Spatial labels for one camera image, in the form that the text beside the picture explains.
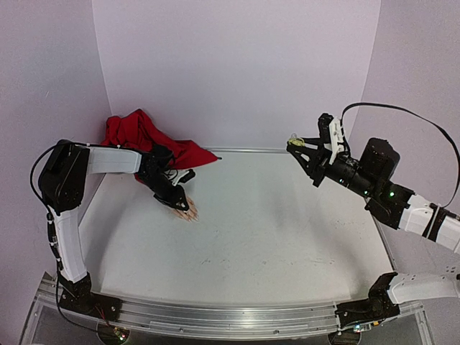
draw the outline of white tabletop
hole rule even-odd
[[[94,290],[212,304],[365,298],[392,268],[364,200],[290,156],[218,153],[184,185],[199,222],[176,218],[133,175],[107,175],[80,224]]]

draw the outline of white wall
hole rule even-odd
[[[55,270],[29,170],[59,138],[103,139],[110,115],[91,0],[2,1],[0,61],[0,343],[12,345]]]
[[[364,101],[407,107],[444,127],[460,146],[460,3],[382,1]],[[370,137],[385,138],[401,155],[393,178],[436,203],[454,191],[454,151],[437,129],[401,112],[362,108],[350,145],[361,156]],[[450,209],[460,212],[460,196]],[[402,272],[460,268],[460,257],[411,234],[387,229]],[[437,344],[460,343],[460,300],[425,303]]]
[[[283,148],[292,132],[318,135],[323,112],[361,99],[380,1],[95,0],[93,7],[114,115],[141,107],[176,139]]]

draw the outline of red fabric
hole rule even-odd
[[[106,138],[102,145],[121,145],[150,151],[153,144],[166,146],[174,153],[175,169],[190,169],[217,160],[217,157],[202,149],[192,140],[172,140],[154,126],[152,120],[141,109],[124,117],[107,119]]]

